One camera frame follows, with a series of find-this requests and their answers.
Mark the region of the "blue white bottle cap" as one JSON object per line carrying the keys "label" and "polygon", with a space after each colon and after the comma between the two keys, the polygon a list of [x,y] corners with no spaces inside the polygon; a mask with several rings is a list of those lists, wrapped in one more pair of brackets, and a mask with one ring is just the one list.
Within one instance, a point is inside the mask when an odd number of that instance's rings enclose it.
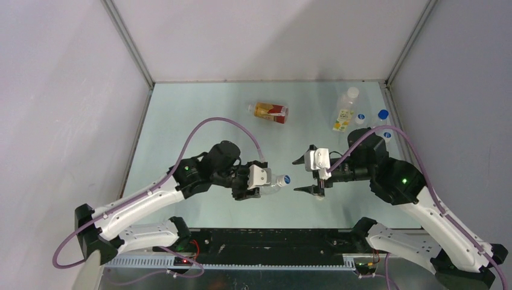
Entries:
{"label": "blue white bottle cap", "polygon": [[355,121],[357,124],[364,124],[365,119],[366,119],[366,117],[365,117],[365,115],[364,115],[364,114],[357,114],[357,115],[355,116],[354,121]]}

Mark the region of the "orange red label bottle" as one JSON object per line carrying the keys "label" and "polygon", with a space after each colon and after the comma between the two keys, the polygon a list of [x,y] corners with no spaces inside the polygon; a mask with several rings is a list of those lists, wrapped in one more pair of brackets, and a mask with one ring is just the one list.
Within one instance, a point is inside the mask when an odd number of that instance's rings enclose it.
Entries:
{"label": "orange red label bottle", "polygon": [[283,105],[256,102],[249,104],[248,112],[257,118],[284,124],[289,114],[289,108]]}

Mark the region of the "clear crushed plastic bottle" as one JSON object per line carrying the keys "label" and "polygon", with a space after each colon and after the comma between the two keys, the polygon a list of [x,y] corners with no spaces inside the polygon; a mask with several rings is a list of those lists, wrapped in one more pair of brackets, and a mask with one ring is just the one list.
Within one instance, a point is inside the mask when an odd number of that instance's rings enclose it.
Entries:
{"label": "clear crushed plastic bottle", "polygon": [[366,115],[365,114],[357,114],[354,116],[354,127],[356,129],[360,129],[365,127],[366,125]]}

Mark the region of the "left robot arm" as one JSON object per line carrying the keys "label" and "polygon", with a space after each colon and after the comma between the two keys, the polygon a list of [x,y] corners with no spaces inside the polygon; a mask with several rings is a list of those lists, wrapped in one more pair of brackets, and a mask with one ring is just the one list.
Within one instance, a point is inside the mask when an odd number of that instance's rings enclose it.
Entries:
{"label": "left robot arm", "polygon": [[85,259],[98,251],[104,265],[117,255],[144,248],[170,247],[185,251],[191,231],[181,217],[157,224],[138,224],[142,218],[216,185],[231,189],[236,201],[259,198],[261,187],[270,184],[267,162],[242,164],[240,149],[230,141],[214,145],[209,152],[181,160],[163,178],[128,196],[98,208],[83,204],[75,209],[77,239]]}

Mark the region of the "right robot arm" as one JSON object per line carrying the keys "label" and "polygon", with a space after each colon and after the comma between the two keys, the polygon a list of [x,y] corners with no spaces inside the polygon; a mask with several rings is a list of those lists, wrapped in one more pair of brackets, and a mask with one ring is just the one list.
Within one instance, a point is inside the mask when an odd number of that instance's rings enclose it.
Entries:
{"label": "right robot arm", "polygon": [[490,289],[495,279],[507,289],[500,269],[508,255],[503,245],[485,242],[465,226],[441,201],[425,173],[390,157],[385,139],[375,129],[356,129],[347,141],[349,148],[338,159],[328,149],[311,145],[295,161],[316,181],[301,191],[322,197],[337,182],[368,181],[379,199],[408,214],[429,235],[412,237],[363,217],[350,233],[356,251],[399,256],[431,272],[447,289]]}

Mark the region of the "clear bottle white cap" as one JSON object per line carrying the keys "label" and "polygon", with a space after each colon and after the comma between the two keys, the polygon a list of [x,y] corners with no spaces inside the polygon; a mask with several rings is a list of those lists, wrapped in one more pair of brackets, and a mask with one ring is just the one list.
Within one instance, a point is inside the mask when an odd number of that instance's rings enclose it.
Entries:
{"label": "clear bottle white cap", "polygon": [[390,131],[383,131],[380,136],[383,138],[385,143],[389,143],[392,139],[392,133]]}

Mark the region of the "blue label water bottle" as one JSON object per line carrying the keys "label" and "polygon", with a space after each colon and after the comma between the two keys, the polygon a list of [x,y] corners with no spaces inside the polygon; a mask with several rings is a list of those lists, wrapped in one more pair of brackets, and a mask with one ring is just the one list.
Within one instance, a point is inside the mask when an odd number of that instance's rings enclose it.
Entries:
{"label": "blue label water bottle", "polygon": [[386,109],[381,109],[373,118],[371,128],[384,126],[388,124],[389,112]]}

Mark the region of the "clear bottle yellow label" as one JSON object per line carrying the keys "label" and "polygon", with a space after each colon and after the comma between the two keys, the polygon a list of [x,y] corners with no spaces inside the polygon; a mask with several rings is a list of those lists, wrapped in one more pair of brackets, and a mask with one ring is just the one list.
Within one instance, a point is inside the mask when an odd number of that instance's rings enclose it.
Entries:
{"label": "clear bottle yellow label", "polygon": [[355,113],[355,107],[359,98],[360,91],[357,87],[349,87],[342,92],[336,103],[336,111],[332,130],[336,132],[346,132]]}

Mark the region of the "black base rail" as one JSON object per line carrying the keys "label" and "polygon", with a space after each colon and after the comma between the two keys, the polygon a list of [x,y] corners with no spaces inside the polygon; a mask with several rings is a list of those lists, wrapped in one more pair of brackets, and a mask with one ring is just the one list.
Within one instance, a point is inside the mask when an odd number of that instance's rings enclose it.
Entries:
{"label": "black base rail", "polygon": [[334,228],[195,228],[170,248],[214,266],[345,266],[346,254],[374,254],[362,239]]}

